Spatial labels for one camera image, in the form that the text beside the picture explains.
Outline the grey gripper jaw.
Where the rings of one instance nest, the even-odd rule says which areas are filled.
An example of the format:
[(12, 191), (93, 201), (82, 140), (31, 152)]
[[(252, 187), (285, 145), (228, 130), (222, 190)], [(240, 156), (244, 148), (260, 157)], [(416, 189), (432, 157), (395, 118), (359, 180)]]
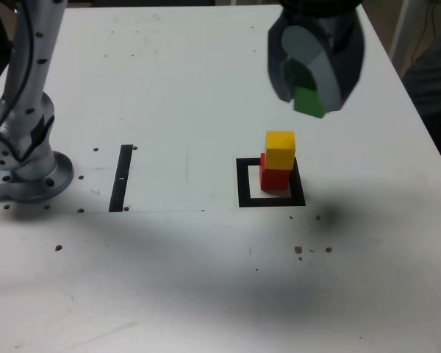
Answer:
[(356, 10), (289, 25), (282, 48), (293, 63), (293, 109), (331, 113), (343, 108), (359, 81), (365, 41)]
[(293, 99), (296, 81), (293, 63), (282, 48), (282, 34), (289, 24), (286, 17), (279, 17), (268, 31), (268, 75), (276, 95), (285, 102)]

